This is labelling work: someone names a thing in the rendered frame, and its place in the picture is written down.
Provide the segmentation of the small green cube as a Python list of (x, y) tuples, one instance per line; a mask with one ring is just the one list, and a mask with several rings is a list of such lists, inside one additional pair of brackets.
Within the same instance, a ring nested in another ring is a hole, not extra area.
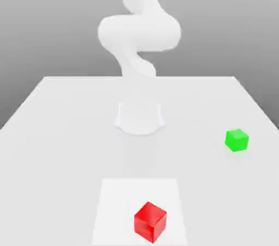
[(233, 152), (246, 150), (249, 136), (241, 129), (228, 130), (226, 132), (225, 145)]

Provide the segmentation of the small red cube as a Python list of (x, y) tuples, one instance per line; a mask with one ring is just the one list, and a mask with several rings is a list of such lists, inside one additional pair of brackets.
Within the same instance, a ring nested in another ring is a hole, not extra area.
[(146, 202), (134, 215), (134, 232), (148, 242), (155, 243), (166, 228), (167, 212)]

